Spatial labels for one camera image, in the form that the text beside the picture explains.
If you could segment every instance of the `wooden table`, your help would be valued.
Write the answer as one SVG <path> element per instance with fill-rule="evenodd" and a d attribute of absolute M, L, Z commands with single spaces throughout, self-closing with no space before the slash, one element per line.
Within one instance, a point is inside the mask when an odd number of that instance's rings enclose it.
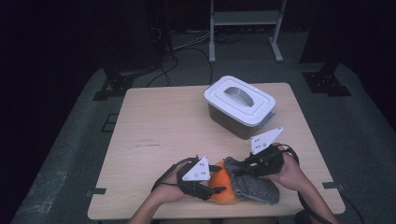
<path fill-rule="evenodd" d="M 252 84 L 276 99 L 276 117 L 257 134 L 283 126 L 276 139 L 297 152 L 305 174 L 335 214 L 345 211 L 337 189 L 325 189 L 332 177 L 290 86 Z M 207 86 L 130 89 L 125 95 L 88 211 L 91 219 L 129 218 L 149 195 L 154 182 L 172 164 L 196 155 L 215 164 L 227 156 L 243 160 L 250 140 L 242 140 L 209 117 Z M 269 205 L 245 200 L 218 205 L 191 198 L 160 207 L 154 218 L 280 217 L 302 210 L 297 193 L 279 186 L 280 201 Z"/>

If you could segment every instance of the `white metal stand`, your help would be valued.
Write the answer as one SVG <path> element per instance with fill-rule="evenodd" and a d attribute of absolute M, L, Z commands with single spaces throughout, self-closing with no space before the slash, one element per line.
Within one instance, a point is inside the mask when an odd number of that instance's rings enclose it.
<path fill-rule="evenodd" d="M 262 25 L 274 24 L 274 36 L 269 37 L 271 48 L 275 54 L 276 61 L 283 63 L 282 55 L 277 46 L 277 37 L 279 35 L 280 25 L 283 20 L 287 0 L 282 0 L 280 10 L 269 11 L 231 11 L 215 12 L 214 1 L 210 3 L 210 40 L 209 40 L 209 61 L 216 61 L 215 51 L 215 26 L 218 25 Z"/>

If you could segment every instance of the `white lid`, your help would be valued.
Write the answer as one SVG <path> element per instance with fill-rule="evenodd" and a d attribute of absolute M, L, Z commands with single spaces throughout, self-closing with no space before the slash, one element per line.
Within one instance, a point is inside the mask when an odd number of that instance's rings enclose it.
<path fill-rule="evenodd" d="M 259 125 L 276 104 L 271 95 L 231 76 L 222 77 L 206 89 L 205 98 L 248 127 Z"/>

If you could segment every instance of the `gray fuzzy object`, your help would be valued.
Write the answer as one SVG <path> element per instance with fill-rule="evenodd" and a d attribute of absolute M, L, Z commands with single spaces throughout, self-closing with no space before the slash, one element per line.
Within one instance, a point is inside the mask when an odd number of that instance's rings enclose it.
<path fill-rule="evenodd" d="M 279 202 L 279 189 L 268 179 L 258 178 L 253 175 L 236 175 L 247 165 L 232 157 L 224 160 L 224 168 L 230 176 L 233 192 L 239 199 L 250 198 L 264 203 L 274 204 Z"/>

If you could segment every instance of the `plastic container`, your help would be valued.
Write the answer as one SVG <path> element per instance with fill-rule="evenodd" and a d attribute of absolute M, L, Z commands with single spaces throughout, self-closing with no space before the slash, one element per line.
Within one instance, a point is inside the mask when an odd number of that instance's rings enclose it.
<path fill-rule="evenodd" d="M 242 139 L 249 139 L 275 115 L 274 97 L 226 76 L 205 90 L 210 118 Z"/>

